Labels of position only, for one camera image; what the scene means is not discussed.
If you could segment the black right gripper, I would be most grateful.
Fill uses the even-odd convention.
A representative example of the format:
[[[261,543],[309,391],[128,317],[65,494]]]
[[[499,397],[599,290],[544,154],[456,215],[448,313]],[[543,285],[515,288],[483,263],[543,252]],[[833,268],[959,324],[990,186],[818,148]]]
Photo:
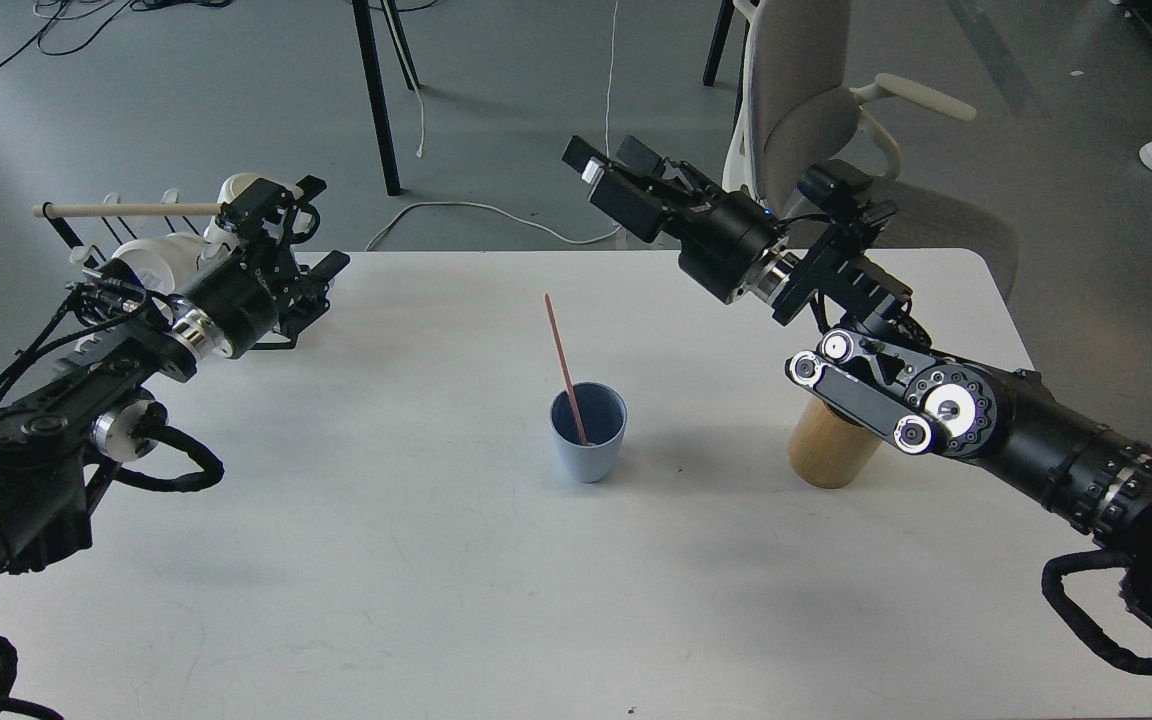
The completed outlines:
[[[614,158],[575,135],[562,160],[591,185],[590,204],[626,232],[646,243],[660,232],[679,240],[679,268],[722,304],[737,300],[750,270],[780,241],[776,219],[759,202],[632,135]]]

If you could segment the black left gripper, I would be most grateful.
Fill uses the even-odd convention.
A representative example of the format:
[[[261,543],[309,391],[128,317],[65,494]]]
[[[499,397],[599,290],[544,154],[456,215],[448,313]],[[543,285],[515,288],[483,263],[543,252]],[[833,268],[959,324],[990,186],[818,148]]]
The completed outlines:
[[[324,179],[294,183],[301,200],[265,184],[253,185],[218,215],[236,223],[243,240],[218,247],[218,265],[174,295],[174,341],[196,357],[217,354],[238,359],[250,350],[291,350],[310,325],[329,309],[329,288],[351,258],[326,252],[314,266],[294,259],[291,247],[314,237],[320,214],[312,200]]]

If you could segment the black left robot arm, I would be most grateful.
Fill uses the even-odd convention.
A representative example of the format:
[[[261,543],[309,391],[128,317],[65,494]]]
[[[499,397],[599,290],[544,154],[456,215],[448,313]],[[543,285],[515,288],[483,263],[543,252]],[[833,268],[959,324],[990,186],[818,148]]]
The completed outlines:
[[[38,205],[83,279],[0,374],[0,575],[41,571],[92,543],[92,514],[120,483],[162,493],[214,487],[223,462],[172,427],[146,389],[187,382],[215,354],[293,348],[329,309],[332,251],[314,237],[323,179],[285,184],[242,173],[204,204]],[[17,700],[17,651],[0,637],[0,715],[54,719]]]

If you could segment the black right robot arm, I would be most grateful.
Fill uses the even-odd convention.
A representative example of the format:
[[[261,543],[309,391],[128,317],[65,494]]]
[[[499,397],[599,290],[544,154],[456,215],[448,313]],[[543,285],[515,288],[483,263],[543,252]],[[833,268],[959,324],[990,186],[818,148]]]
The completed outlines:
[[[1060,404],[1032,370],[934,350],[914,291],[867,259],[896,213],[867,199],[872,177],[810,165],[797,187],[826,228],[797,256],[782,243],[791,220],[632,136],[613,158],[576,136],[562,159],[626,232],[677,238],[680,268],[723,304],[750,293],[780,324],[809,306],[823,338],[785,373],[842,419],[986,470],[1091,537],[1094,550],[1044,564],[1043,597],[1094,655],[1152,676],[1152,448]]]

